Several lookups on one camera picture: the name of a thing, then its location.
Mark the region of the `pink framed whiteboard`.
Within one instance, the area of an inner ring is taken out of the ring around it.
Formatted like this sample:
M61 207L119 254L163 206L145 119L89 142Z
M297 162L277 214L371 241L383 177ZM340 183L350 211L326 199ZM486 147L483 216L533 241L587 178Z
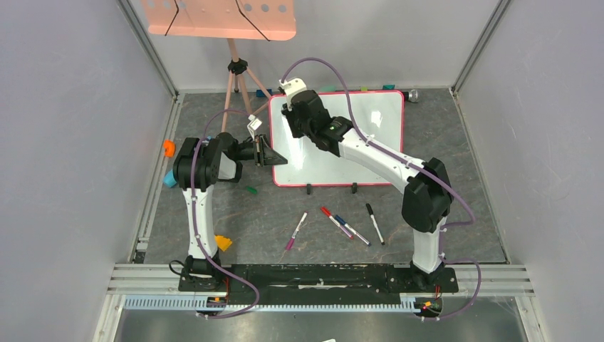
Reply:
M398 90L353 91L353 114L360 129L382 144L403 150L403 95ZM361 165L319 150L309 138L294 138L281 113L286 97L269 101L269 128L272 148L288 163L273 167L274 184L279 187L386 185L387 181Z

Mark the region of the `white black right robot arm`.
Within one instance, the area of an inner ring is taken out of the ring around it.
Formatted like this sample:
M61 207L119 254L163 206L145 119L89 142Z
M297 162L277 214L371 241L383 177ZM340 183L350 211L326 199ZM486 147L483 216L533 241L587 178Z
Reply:
M319 150L363 166L401 193L401 215L413 230L411 282L421 291L435 287L444 271L441 229L452 204L444 164L436 158L414 160L383 145L363 132L353 116L331 116L314 90L284 95L281 112L294 138L307 137Z

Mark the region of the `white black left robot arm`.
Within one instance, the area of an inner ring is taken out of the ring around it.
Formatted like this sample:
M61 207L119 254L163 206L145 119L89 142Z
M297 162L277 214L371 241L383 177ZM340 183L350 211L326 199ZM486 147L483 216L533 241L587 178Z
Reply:
M216 183L239 182L242 162L247 160L258 167L288 163L264 134L241 142L229 133L206 140L186 138L180 148L172 171L185 199L189 227L188 255L179 273L180 291L212 291L223 284L212 197Z

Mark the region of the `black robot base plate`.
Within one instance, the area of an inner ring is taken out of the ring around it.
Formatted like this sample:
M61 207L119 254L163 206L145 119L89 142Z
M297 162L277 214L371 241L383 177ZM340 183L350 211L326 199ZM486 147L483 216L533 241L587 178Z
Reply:
M455 294L455 271L423 276L393 264L232 264L223 284L229 304L395 304L400 294Z

